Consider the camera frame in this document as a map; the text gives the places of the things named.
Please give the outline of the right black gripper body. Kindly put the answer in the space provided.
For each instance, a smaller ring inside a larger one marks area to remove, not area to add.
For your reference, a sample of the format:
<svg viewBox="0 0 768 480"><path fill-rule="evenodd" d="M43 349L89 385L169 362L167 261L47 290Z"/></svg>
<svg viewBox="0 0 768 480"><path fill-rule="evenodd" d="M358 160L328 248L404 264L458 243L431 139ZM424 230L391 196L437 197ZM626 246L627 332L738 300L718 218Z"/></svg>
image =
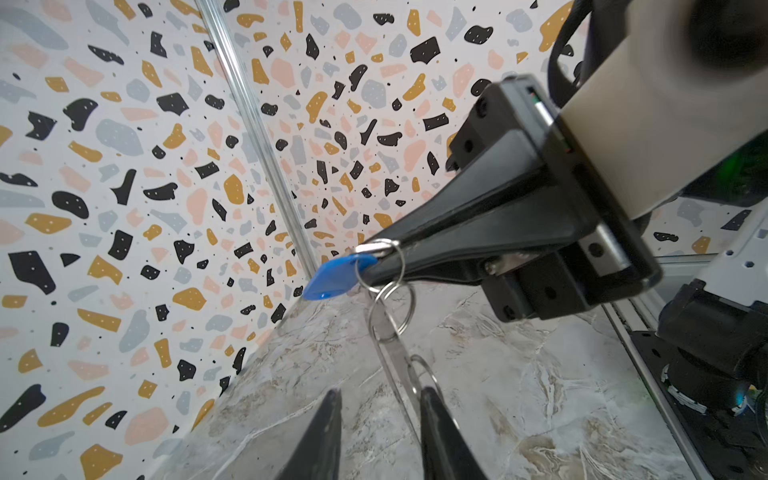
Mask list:
<svg viewBox="0 0 768 480"><path fill-rule="evenodd" d="M640 233L592 165L538 83L529 76L489 85L478 97L452 144L448 166L456 175L505 133L519 130L579 213L582 263L558 254L503 273L486 264L481 286L504 321L549 319L643 292L661 270Z"/></svg>

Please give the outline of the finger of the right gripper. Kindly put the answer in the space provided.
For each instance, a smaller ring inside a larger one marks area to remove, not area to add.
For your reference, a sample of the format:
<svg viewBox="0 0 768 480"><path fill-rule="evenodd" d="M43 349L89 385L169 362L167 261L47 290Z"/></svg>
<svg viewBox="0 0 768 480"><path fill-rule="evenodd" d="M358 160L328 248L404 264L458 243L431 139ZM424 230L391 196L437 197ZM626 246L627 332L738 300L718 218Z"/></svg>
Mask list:
<svg viewBox="0 0 768 480"><path fill-rule="evenodd" d="M505 133L433 198L368 242L405 252L546 251L579 238L568 192L519 130Z"/></svg>
<svg viewBox="0 0 768 480"><path fill-rule="evenodd" d="M582 263L577 242L547 236L435 236L411 243L381 238L361 244L359 251L378 258L362 273L370 286L394 280L478 285L491 276L486 264L497 260L502 262L503 273L554 254Z"/></svg>

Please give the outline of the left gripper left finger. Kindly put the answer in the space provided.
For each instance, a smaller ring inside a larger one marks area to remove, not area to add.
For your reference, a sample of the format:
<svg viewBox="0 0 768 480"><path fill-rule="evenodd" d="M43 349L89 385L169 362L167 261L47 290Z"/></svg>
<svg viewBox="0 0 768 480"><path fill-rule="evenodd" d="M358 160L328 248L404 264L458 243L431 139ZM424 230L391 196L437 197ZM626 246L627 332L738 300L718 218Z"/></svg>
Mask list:
<svg viewBox="0 0 768 480"><path fill-rule="evenodd" d="M277 479L336 480L340 472L342 394L329 390Z"/></svg>

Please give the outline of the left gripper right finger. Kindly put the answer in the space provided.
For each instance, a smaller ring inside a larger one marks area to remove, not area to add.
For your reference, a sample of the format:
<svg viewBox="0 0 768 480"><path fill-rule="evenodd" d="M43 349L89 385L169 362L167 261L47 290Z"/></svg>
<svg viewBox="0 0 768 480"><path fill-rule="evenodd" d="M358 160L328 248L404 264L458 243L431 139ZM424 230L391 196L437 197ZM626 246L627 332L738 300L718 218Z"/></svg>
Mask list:
<svg viewBox="0 0 768 480"><path fill-rule="evenodd" d="M437 391L420 395L421 453L425 479L486 479Z"/></svg>

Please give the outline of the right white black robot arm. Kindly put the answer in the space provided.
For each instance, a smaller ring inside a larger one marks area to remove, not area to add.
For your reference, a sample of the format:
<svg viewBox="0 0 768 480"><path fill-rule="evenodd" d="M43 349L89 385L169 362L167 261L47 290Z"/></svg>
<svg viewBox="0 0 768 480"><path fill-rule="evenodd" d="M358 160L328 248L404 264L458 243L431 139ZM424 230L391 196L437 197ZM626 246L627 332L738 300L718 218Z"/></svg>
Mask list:
<svg viewBox="0 0 768 480"><path fill-rule="evenodd" d="M764 266L741 246L659 263L529 75L484 89L446 167L365 283L479 285L504 322L606 306L694 472L766 477L767 302L739 296Z"/></svg>

